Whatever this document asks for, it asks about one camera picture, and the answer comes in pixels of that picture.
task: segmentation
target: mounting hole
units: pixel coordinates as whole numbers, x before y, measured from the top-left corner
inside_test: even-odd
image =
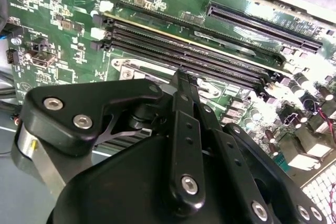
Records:
[[[235,159],[235,163],[236,163],[236,165],[238,165],[238,166],[242,166],[241,162],[240,162],[238,159]]]
[[[189,144],[193,144],[193,140],[190,137],[186,137],[185,139]]]

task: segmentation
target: motherboard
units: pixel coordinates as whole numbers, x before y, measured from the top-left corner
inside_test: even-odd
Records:
[[[183,69],[221,124],[238,123],[280,163],[285,156],[298,167],[284,153],[296,148],[300,168],[312,169],[334,147],[336,25],[329,19],[271,0],[7,2],[0,39],[9,42],[21,104],[38,86],[165,84]],[[325,152],[298,147],[301,137],[318,139]]]

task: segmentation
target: silver screw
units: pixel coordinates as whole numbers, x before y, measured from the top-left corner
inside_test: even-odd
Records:
[[[315,216],[315,218],[317,218],[319,221],[322,221],[322,215],[320,214],[320,212],[317,211],[317,209],[315,207],[311,207],[310,210],[313,212],[313,215]]]
[[[60,110],[63,108],[63,103],[57,98],[47,98],[43,101],[44,106],[49,110]]]
[[[157,87],[154,86],[154,85],[150,85],[150,86],[149,86],[149,89],[152,90],[152,91],[155,92],[155,93],[158,93],[158,89],[157,89]]]
[[[259,202],[253,201],[252,209],[253,209],[253,212],[258,216],[260,220],[266,221],[268,219],[266,210]]]
[[[12,43],[14,46],[20,46],[22,44],[22,40],[20,38],[11,38],[10,43]]]
[[[196,181],[189,176],[184,176],[181,180],[183,189],[191,195],[195,195],[198,192],[198,186]]]
[[[233,126],[233,130],[238,134],[240,133],[240,129],[237,126]]]
[[[122,73],[122,76],[125,78],[125,79],[128,79],[130,77],[132,77],[132,73],[131,71],[125,71],[124,73]]]
[[[181,97],[182,97],[182,99],[183,99],[184,101],[188,101],[188,100],[189,100],[188,97],[187,97],[185,94],[181,94]]]
[[[298,205],[298,210],[301,216],[305,218],[305,220],[310,220],[309,213],[307,212],[307,210],[304,209],[303,206]]]
[[[211,113],[211,108],[208,105],[204,105],[203,107],[206,112]]]
[[[76,115],[73,118],[73,124],[83,130],[87,130],[92,127],[92,120],[87,115]]]

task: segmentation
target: black pcie slot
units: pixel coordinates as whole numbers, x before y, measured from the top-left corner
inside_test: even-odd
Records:
[[[231,76],[239,77],[241,79],[246,79],[253,82],[260,82],[260,79],[267,74],[265,72],[252,72],[242,66],[232,64],[229,61],[224,62],[221,59],[214,59],[210,56],[205,56],[201,53],[189,49],[171,45],[169,43],[163,42],[160,39],[157,39],[156,37],[148,38],[139,34],[132,34],[131,31],[120,30],[119,28],[113,29],[112,37],[123,41],[137,42],[139,43],[139,45],[146,45],[146,47],[148,47],[148,45],[151,45],[152,48],[155,48],[156,50],[161,50],[162,52],[166,52],[166,54],[173,54],[176,57],[186,58],[190,61],[197,60],[203,65],[207,65],[221,71],[226,71],[226,73]]]
[[[176,48],[181,53],[184,53],[185,51],[197,54],[203,56],[201,59],[204,59],[205,57],[207,60],[211,60],[212,62],[223,64],[222,66],[229,66],[230,68],[241,69],[243,72],[251,72],[253,75],[260,73],[260,74],[266,74],[267,71],[264,68],[249,64],[245,61],[241,61],[239,59],[233,59],[232,57],[226,56],[225,54],[219,54],[214,51],[192,45],[190,43],[184,42],[179,39],[175,39],[173,37],[168,37],[163,34],[159,34],[153,31],[149,31],[147,29],[144,29],[142,27],[134,26],[125,22],[122,22],[120,20],[116,20],[111,25],[112,27],[118,27],[118,32],[124,35],[129,34],[141,34],[142,38],[147,38],[147,41],[149,43],[153,43],[153,40],[156,40],[157,42],[162,42],[167,44],[170,49]]]
[[[248,44],[248,43],[244,43],[244,42],[242,42],[242,41],[240,41],[240,40],[238,40],[234,37],[228,36],[226,34],[222,34],[220,32],[213,31],[209,28],[206,28],[206,27],[203,27],[203,26],[200,26],[200,25],[197,25],[197,24],[193,24],[193,23],[187,22],[185,20],[178,19],[178,18],[175,18],[173,16],[169,16],[169,15],[164,14],[164,13],[159,13],[159,12],[156,12],[156,11],[151,11],[151,10],[148,10],[148,9],[144,9],[144,8],[136,6],[132,3],[125,2],[125,1],[122,1],[122,0],[111,0],[111,1],[113,1],[116,8],[123,8],[123,7],[129,8],[129,9],[134,10],[136,12],[144,13],[144,14],[152,17],[152,18],[157,18],[159,20],[163,20],[163,21],[166,21],[166,22],[169,22],[169,23],[172,23],[172,24],[176,24],[176,25],[179,25],[181,27],[188,28],[191,31],[199,31],[200,33],[210,35],[213,38],[223,40],[223,41],[226,41],[226,42],[229,42],[229,43],[232,43],[232,44],[236,44],[238,46],[245,47],[245,48],[250,49],[252,51],[260,52],[265,56],[269,56],[269,57],[272,57],[273,59],[277,60],[279,62],[279,64],[283,64],[283,62],[284,62],[281,54],[278,54],[276,52],[272,52],[272,51],[267,50],[265,48],[258,47],[256,45],[251,45],[251,44]]]
[[[176,69],[182,68],[186,71],[194,72],[200,74],[201,76],[210,77],[226,83],[231,83],[239,87],[243,87],[245,89],[253,90],[256,87],[256,84],[251,83],[250,81],[239,80],[237,78],[228,76],[216,70],[208,69],[207,67],[189,62],[186,59],[172,58],[156,50],[142,48],[139,45],[129,45],[126,41],[118,41],[113,39],[112,41],[108,42],[106,41],[106,45],[108,45],[104,47],[106,50],[110,50],[113,48],[120,49],[122,51],[128,52],[133,55],[137,55],[144,59],[165,63],[167,65],[175,67]]]
[[[217,3],[209,3],[207,15],[208,17],[219,20],[220,22],[252,31],[256,34],[268,37],[288,46],[296,47],[314,54],[323,45],[321,42],[311,39],[310,37],[261,19],[250,17],[244,13],[237,12]]]

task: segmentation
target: electrolytic capacitor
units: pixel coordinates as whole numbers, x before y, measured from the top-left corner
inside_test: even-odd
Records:
[[[256,108],[251,109],[250,115],[254,121],[259,121],[262,117],[259,110]]]
[[[320,87],[319,93],[324,97],[326,101],[331,101],[334,98],[334,95],[326,87]]]
[[[299,85],[297,85],[297,84],[294,84],[291,88],[290,88],[290,90],[293,92],[293,94],[295,95],[295,97],[297,97],[297,98],[301,98],[301,97],[303,97],[304,96],[304,90],[299,86]]]
[[[298,113],[298,119],[301,123],[306,123],[308,121],[308,118],[306,115],[302,112],[302,110],[295,110],[296,113]]]
[[[270,143],[274,143],[274,142],[275,142],[275,137],[274,137],[272,131],[270,131],[270,130],[265,130],[265,135],[266,135],[267,140],[268,140]]]
[[[248,129],[252,129],[254,127],[254,122],[252,118],[245,118],[244,123],[245,123],[246,128]]]
[[[292,123],[296,129],[299,129],[302,126],[302,123],[300,122],[298,118],[295,118]]]
[[[308,89],[311,86],[310,81],[302,74],[296,79],[296,81],[303,89]]]
[[[270,151],[271,151],[270,153],[271,153],[271,155],[272,155],[273,157],[279,155],[278,149],[276,148],[276,146],[275,146],[274,144],[269,143],[269,144],[268,144],[268,147],[269,147],[269,149],[270,149]]]

